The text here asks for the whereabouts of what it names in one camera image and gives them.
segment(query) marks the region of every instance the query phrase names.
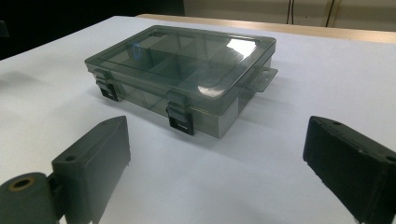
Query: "plastic storage box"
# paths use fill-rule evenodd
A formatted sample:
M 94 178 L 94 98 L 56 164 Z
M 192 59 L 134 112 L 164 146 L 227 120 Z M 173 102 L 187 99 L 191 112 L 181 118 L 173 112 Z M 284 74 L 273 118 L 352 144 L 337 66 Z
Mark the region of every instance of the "plastic storage box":
M 152 26 L 85 61 L 102 94 L 221 138 L 276 74 L 271 37 Z

